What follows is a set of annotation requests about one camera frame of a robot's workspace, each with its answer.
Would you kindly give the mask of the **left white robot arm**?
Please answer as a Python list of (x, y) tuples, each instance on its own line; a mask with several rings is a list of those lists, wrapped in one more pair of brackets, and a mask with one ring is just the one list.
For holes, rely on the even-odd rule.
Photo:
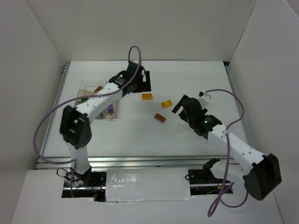
[(71, 172), (84, 185), (92, 179), (88, 161), (87, 144), (92, 138), (92, 122), (111, 104), (130, 93), (151, 91), (150, 72), (143, 66), (129, 62), (126, 70), (109, 79), (95, 97), (75, 106), (66, 106), (60, 125), (60, 133), (73, 160)]

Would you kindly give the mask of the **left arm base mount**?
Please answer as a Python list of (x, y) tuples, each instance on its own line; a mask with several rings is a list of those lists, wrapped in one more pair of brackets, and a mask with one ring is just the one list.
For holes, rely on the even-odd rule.
[(94, 202), (106, 201), (107, 172), (92, 172), (87, 181), (73, 177), (72, 172), (65, 168), (58, 168), (56, 175), (64, 179), (62, 198), (91, 198)]

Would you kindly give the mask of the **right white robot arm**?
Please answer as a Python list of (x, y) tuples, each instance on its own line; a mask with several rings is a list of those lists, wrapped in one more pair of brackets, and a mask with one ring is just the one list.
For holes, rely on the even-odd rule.
[(184, 95), (173, 107), (172, 112), (178, 113), (189, 127), (206, 140), (229, 150), (243, 168), (244, 187), (254, 199), (261, 201), (271, 193), (282, 181), (278, 158), (265, 155), (249, 146), (231, 133), (215, 116), (207, 114), (211, 96), (200, 92), (199, 98)]

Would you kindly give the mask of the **purple lego brick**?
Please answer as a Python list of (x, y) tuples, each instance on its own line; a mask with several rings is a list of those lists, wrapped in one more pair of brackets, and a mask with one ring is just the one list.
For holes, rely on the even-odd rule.
[(107, 112), (114, 113), (114, 106), (112, 104), (107, 108)]

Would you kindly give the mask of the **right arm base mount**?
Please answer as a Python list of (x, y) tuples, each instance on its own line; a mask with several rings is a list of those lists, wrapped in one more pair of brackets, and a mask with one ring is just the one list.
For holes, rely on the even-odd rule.
[(203, 165), (202, 169), (189, 169), (185, 179), (190, 184), (190, 194), (197, 195), (217, 195), (220, 192), (223, 179), (216, 178), (212, 174), (211, 168), (214, 164), (219, 165), (221, 160), (210, 159)]

